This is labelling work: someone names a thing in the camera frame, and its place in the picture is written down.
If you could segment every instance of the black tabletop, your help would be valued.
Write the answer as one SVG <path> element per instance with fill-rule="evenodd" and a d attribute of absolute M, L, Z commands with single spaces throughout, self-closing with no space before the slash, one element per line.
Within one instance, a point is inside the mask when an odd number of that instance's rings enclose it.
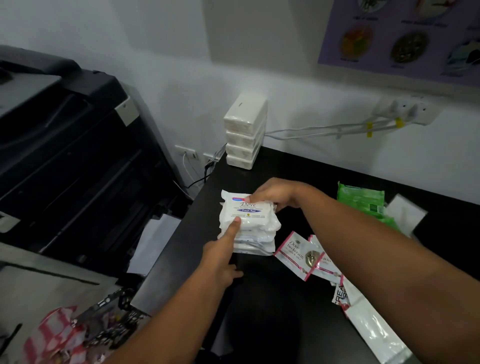
<path fill-rule="evenodd" d="M 428 212 L 414 230 L 420 242 L 479 278 L 471 246 L 478 241 L 480 206 L 262 147 L 252 170 L 227 165 L 225 156 L 217 163 L 132 304 L 154 314 L 195 270 L 202 246 L 219 233 L 222 189 L 252 193 L 270 177 L 303 181 L 331 197 L 336 197 L 339 181 L 383 190 L 387 202 L 401 194 Z M 291 231 L 305 238 L 312 233 L 299 209 L 286 208 L 278 219 L 282 227 L 276 235 L 277 247 Z M 226 293 L 205 346 L 211 345 L 227 311 L 227 323 L 235 328 L 229 331 L 234 341 L 249 324 L 260 322 L 270 327 L 268 335 L 277 347 L 286 347 L 284 340 L 298 340 L 292 346 L 298 346 L 299 363 L 378 363 L 340 307 L 331 302 L 334 287 L 328 281 L 312 276 L 303 282 L 273 256 L 234 254 L 233 260 L 245 276 Z"/>

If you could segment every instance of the circular picture on poster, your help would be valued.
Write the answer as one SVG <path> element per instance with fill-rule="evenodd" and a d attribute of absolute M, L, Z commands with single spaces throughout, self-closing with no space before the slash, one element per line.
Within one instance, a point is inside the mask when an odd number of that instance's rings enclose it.
<path fill-rule="evenodd" d="M 354 25 L 342 38 L 340 46 L 344 57 L 358 59 L 364 55 L 372 45 L 373 30 L 368 25 Z"/>
<path fill-rule="evenodd" d="M 418 0 L 417 13 L 422 18 L 434 18 L 450 9 L 457 0 Z"/>
<path fill-rule="evenodd" d="M 480 39 L 469 40 L 454 49 L 448 56 L 447 68 L 461 72 L 480 64 Z"/>
<path fill-rule="evenodd" d="M 428 36 L 425 33 L 408 33 L 395 42 L 391 57 L 397 63 L 410 63 L 422 56 L 427 45 Z"/>
<path fill-rule="evenodd" d="M 375 12 L 387 4 L 388 0 L 358 0 L 360 9 L 363 12 Z"/>

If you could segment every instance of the black printer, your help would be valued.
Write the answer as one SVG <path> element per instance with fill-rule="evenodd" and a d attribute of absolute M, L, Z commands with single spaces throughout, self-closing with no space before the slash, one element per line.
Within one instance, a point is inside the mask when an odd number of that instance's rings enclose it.
<path fill-rule="evenodd" d="M 173 181 L 115 77 L 0 46 L 0 242 L 118 276 Z"/>

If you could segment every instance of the purple poster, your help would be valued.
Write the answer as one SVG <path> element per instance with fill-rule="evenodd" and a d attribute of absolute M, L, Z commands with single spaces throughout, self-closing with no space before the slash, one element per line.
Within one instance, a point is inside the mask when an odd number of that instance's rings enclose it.
<path fill-rule="evenodd" d="M 480 1 L 335 0 L 318 63 L 480 86 Z"/>

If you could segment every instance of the forearm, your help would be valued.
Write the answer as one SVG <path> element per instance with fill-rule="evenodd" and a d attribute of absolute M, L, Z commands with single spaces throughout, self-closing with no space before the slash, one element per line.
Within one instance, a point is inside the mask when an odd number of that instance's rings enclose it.
<path fill-rule="evenodd" d="M 192 363 L 224 291 L 215 275 L 200 266 L 162 311 L 117 350 L 111 363 Z"/>
<path fill-rule="evenodd" d="M 297 202 L 325 251 L 427 362 L 468 361 L 480 283 L 376 219 L 302 185 Z M 461 300 L 468 291 L 469 299 Z"/>

